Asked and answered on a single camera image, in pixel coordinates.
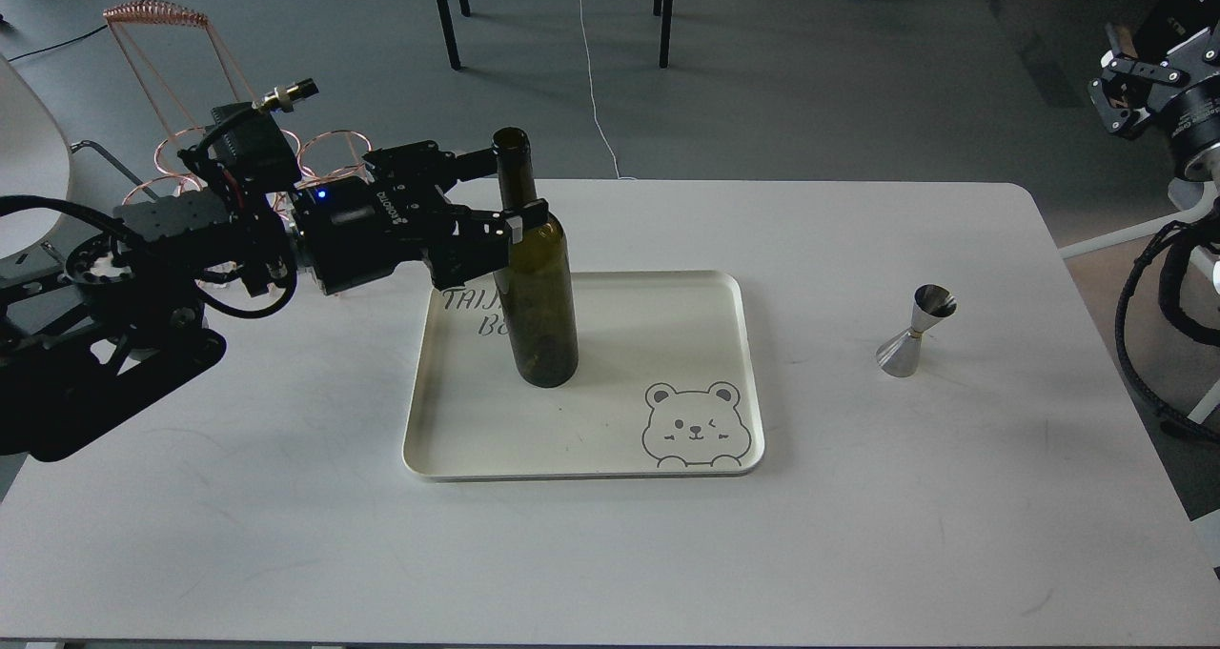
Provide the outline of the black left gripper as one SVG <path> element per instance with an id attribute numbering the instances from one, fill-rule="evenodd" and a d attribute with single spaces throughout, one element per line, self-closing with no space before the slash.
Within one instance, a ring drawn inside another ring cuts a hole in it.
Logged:
<path id="1" fill-rule="evenodd" d="M 508 267 L 515 244 L 550 218 L 545 200 L 497 212 L 450 205 L 458 183 L 497 174 L 490 149 L 442 151 L 436 142 L 364 154 L 360 176 L 292 192 L 296 249 L 325 294 L 338 294 L 421 261 L 429 248 L 433 287 L 448 290 Z"/>

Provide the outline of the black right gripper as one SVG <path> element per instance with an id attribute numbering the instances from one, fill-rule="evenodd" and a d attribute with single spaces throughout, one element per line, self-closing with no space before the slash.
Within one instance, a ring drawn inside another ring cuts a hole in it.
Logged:
<path id="1" fill-rule="evenodd" d="M 1168 138 L 1172 174 L 1211 179 L 1207 155 L 1219 142 L 1218 24 L 1164 55 L 1138 52 L 1128 28 L 1107 23 L 1104 32 L 1109 51 L 1103 54 L 1100 77 L 1089 81 L 1089 102 L 1104 129 L 1133 140 L 1155 124 Z M 1153 83 L 1193 84 L 1175 89 Z"/>

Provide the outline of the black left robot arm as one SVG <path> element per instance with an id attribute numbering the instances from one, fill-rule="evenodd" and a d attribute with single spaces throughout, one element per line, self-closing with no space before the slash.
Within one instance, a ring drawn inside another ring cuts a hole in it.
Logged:
<path id="1" fill-rule="evenodd" d="M 39 331 L 2 318 L 2 454 L 52 462 L 92 444 L 218 364 L 209 309 L 264 318 L 307 271 L 338 294 L 418 261 L 437 289 L 506 268 L 543 200 L 500 211 L 450 203 L 458 183 L 493 174 L 497 149 L 458 155 L 436 142 L 365 152 L 366 176 L 303 184 L 274 123 L 314 96 L 305 79 L 223 107 L 179 151 L 196 192 L 132 203 L 113 215 L 34 194 L 2 198 L 2 215 L 44 209 L 96 234 L 57 266 L 2 281 L 2 307 L 70 288 L 74 305 Z"/>

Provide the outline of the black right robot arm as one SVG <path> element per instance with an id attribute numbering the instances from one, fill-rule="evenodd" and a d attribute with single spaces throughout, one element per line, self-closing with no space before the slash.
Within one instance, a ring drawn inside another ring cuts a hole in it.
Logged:
<path id="1" fill-rule="evenodd" d="M 1164 135 L 1172 159 L 1172 174 L 1185 183 L 1218 181 L 1219 74 L 1218 28 L 1202 29 L 1160 57 L 1143 60 L 1135 50 L 1131 32 L 1107 24 L 1109 57 L 1103 71 L 1089 83 L 1089 99 L 1111 135 L 1137 138 L 1150 124 Z M 1128 301 L 1146 267 L 1158 255 L 1164 257 L 1158 283 L 1158 306 L 1163 318 L 1181 334 L 1207 346 L 1218 346 L 1218 329 L 1190 317 L 1181 305 L 1182 284 L 1190 259 L 1197 249 L 1218 254 L 1218 203 L 1204 203 L 1199 220 L 1171 220 L 1150 238 L 1135 259 L 1120 293 L 1114 337 L 1120 370 L 1128 384 L 1150 403 L 1169 436 L 1218 444 L 1218 432 L 1164 401 L 1136 372 L 1126 350 Z"/>

